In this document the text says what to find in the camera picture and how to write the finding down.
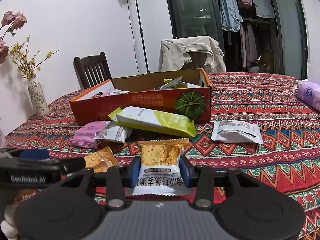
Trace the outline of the white gloved left hand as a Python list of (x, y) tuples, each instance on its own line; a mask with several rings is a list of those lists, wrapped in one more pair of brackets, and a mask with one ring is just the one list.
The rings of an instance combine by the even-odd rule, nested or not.
[(14, 222), (14, 214), (19, 206), (18, 203), (7, 205), (1, 218), (1, 230), (7, 239), (18, 239), (18, 230)]

